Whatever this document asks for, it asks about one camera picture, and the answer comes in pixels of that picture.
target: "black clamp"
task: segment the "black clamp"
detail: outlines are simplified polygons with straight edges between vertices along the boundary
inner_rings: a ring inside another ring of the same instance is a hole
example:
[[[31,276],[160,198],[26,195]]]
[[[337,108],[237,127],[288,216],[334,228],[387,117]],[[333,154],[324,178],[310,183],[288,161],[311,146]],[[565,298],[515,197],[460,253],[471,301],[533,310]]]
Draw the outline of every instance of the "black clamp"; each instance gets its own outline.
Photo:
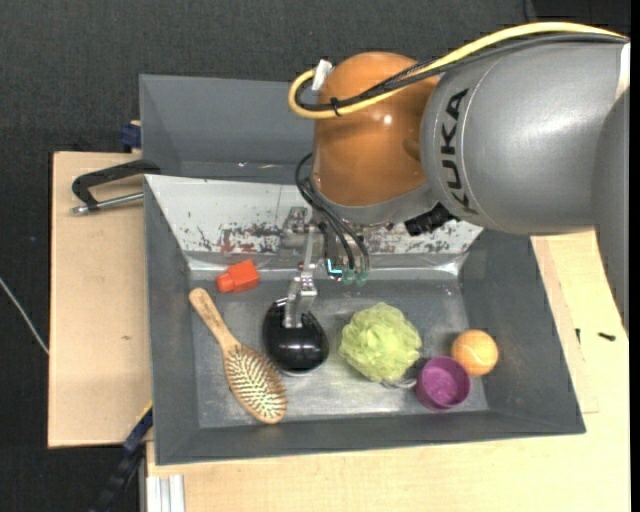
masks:
[[[113,199],[107,199],[105,201],[97,201],[91,194],[89,189],[112,181],[129,178],[136,174],[160,174],[160,167],[149,160],[135,160],[126,164],[116,165],[107,169],[101,169],[99,171],[90,172],[78,176],[71,186],[73,193],[80,199],[84,205],[76,206],[71,209],[72,213],[89,213],[100,210],[109,206],[116,206],[118,204],[126,203],[129,201],[135,201],[142,199],[142,192],[136,194],[129,194],[127,196],[116,197]]]

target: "green sponge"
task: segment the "green sponge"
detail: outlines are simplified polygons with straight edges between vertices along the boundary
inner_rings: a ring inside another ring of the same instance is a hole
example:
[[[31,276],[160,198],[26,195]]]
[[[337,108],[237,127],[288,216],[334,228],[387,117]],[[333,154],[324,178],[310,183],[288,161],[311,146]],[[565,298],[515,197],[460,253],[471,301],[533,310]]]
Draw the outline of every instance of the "green sponge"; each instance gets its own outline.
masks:
[[[342,329],[338,353],[374,382],[394,382],[416,362],[422,340],[397,308],[383,302],[358,311]]]

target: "metal clamp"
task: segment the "metal clamp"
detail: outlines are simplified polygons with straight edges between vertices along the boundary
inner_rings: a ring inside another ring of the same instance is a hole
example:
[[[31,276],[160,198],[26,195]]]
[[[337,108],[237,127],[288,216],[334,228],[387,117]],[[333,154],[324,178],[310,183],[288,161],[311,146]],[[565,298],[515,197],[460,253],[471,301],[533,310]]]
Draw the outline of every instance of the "metal clamp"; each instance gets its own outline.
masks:
[[[107,169],[101,169],[99,171],[78,176],[74,180],[71,190],[78,199],[84,203],[84,205],[72,208],[71,213],[89,213],[109,206],[116,206],[129,201],[142,199],[143,194],[142,192],[139,192],[136,194],[108,199],[106,201],[97,201],[89,191],[91,187],[135,176],[136,174],[160,174],[160,168],[148,160],[136,160],[134,162],[128,162],[126,164],[116,165],[115,167],[109,167]]]
[[[318,290],[313,282],[313,273],[317,267],[314,259],[314,243],[318,228],[305,226],[306,243],[304,261],[299,266],[298,274],[291,281],[284,306],[284,327],[302,327],[302,316],[309,312]]]

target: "cardboard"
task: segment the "cardboard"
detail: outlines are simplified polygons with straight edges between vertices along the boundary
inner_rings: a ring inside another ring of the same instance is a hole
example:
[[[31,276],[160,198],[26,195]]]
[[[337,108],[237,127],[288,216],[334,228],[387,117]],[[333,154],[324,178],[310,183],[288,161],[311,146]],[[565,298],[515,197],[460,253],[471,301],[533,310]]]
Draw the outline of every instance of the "cardboard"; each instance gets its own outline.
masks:
[[[76,216],[73,180],[139,155],[56,153],[51,231],[50,447],[121,443],[151,399],[142,202]],[[92,189],[139,192],[142,177]]]

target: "purple cup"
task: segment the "purple cup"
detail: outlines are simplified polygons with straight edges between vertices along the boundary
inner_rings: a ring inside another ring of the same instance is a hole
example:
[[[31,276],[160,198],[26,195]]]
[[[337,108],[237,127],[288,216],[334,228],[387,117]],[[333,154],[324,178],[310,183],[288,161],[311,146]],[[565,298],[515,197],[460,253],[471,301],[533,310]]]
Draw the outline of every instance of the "purple cup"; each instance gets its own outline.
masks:
[[[471,379],[463,366],[448,356],[430,359],[416,382],[416,396],[432,411],[447,411],[469,396]]]

